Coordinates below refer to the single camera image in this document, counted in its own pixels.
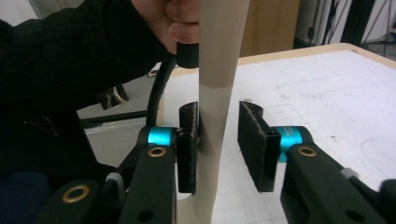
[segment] brown cabinet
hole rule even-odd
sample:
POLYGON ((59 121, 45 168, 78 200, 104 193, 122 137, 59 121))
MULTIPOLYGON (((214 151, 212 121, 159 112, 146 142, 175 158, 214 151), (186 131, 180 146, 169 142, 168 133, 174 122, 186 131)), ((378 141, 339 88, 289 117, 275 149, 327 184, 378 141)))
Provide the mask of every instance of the brown cabinet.
POLYGON ((240 57, 292 49, 300 0, 250 0, 240 57))

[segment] cyan band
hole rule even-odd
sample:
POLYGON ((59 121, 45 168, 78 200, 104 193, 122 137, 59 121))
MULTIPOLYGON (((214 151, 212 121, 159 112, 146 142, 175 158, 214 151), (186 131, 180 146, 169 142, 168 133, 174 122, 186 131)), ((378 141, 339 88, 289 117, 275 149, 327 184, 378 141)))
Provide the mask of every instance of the cyan band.
POLYGON ((275 127, 280 133, 280 162, 286 162, 286 152, 294 144, 301 144, 303 137, 297 127, 294 126, 279 126, 275 127))
POLYGON ((152 127, 148 134, 148 143, 171 146, 172 128, 152 127))

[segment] person's leg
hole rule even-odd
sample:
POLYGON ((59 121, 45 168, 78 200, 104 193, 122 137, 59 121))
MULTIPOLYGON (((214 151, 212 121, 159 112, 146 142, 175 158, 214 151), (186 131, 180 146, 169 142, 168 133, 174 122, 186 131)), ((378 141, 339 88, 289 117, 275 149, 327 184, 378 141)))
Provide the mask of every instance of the person's leg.
POLYGON ((0 175, 0 223, 35 223, 38 212, 50 197, 46 175, 16 172, 0 175))

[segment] person's arm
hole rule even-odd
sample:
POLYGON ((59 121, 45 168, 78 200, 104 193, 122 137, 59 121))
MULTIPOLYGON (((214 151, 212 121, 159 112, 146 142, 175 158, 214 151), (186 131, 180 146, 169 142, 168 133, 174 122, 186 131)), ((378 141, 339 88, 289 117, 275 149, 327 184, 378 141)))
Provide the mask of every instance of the person's arm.
POLYGON ((19 119, 78 109, 173 57, 129 0, 88 0, 2 35, 0 110, 19 119))

